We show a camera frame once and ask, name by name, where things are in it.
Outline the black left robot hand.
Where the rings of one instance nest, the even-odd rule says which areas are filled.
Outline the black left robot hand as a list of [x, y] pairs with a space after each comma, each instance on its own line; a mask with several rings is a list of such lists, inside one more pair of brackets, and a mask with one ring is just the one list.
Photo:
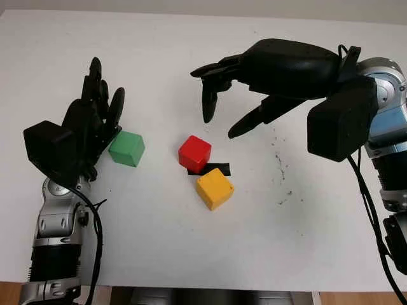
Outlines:
[[100, 155], [121, 131], [119, 121], [124, 100], [122, 87], [109, 100], [101, 62], [94, 57], [89, 74], [84, 77], [81, 98], [70, 104], [62, 122], [62, 126], [76, 136], [79, 175], [88, 181], [96, 180], [95, 165]]

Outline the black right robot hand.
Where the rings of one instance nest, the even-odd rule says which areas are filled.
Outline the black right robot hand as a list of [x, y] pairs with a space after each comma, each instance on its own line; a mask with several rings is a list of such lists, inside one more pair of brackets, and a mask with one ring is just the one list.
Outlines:
[[341, 58], [312, 44], [284, 39], [262, 39], [241, 54], [199, 67], [191, 76], [202, 81], [202, 114], [209, 123], [217, 95], [233, 81], [264, 94], [260, 105], [236, 122], [228, 137], [239, 137], [260, 124], [269, 124], [307, 100], [328, 96], [336, 83]]

